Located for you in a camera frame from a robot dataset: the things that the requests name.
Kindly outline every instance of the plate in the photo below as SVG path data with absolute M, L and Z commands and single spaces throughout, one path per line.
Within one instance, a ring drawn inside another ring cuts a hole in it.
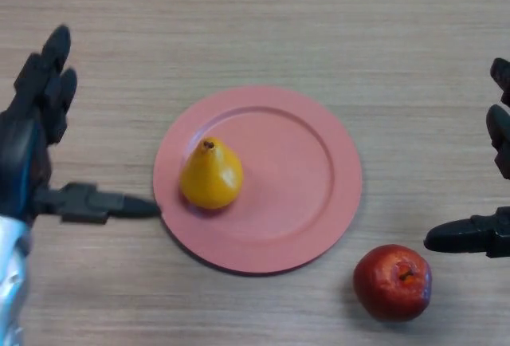
M 241 193 L 204 213 L 179 193 L 179 173 L 203 136 L 239 156 Z M 359 205 L 362 171 L 353 140 L 313 99 L 247 86 L 208 96 L 171 125 L 155 159 L 154 194 L 171 237 L 198 260 L 240 274 L 296 269 L 329 250 Z

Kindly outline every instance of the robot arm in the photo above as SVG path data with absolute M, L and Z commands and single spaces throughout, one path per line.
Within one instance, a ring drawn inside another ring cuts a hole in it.
M 501 88 L 501 102 L 510 107 L 510 62 L 496 58 L 490 76 Z M 510 115 L 499 105 L 488 109 L 486 124 L 494 163 L 504 179 L 510 179 Z M 510 206 L 501 206 L 489 216 L 446 222 L 436 226 L 424 241 L 428 250 L 442 253 L 480 253 L 489 258 L 510 257 Z
M 63 72 L 71 48 L 68 27 L 59 26 L 41 53 L 32 53 L 14 82 L 16 93 L 0 113 L 0 344 L 22 346 L 19 315 L 28 294 L 26 258 L 39 214 L 63 222 L 105 224 L 110 216 L 148 218 L 160 214 L 148 200 L 104 193 L 89 183 L 49 185 L 48 147 L 67 128 L 66 113 L 77 89 L 73 69 Z

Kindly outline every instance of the wood grain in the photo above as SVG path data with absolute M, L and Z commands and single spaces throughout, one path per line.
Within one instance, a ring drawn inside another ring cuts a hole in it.
M 485 113 L 488 70 L 510 57 L 510 0 L 0 0 L 0 96 L 59 23 L 79 90 L 52 149 L 53 184 L 151 196 L 155 153 L 185 108 L 271 84 L 327 105 L 363 160 L 363 203 L 338 245 L 294 273 L 231 277 L 177 249 L 157 220 L 62 226 L 41 218 L 23 312 L 28 345 L 502 345 L 508 260 L 423 249 L 439 223 L 508 204 Z M 397 242 L 433 267 L 419 319 L 360 309 L 355 263 Z

